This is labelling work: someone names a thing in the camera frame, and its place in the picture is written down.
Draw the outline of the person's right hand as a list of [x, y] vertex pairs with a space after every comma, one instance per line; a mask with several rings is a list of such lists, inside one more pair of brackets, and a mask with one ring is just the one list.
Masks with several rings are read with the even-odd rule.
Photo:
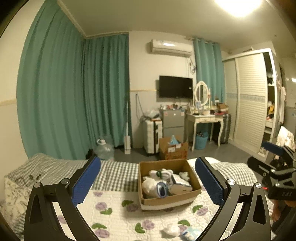
[[273, 212], [272, 212], [272, 220], [274, 222], [278, 221], [281, 216], [281, 211], [280, 211], [280, 202], [278, 200], [273, 200]]

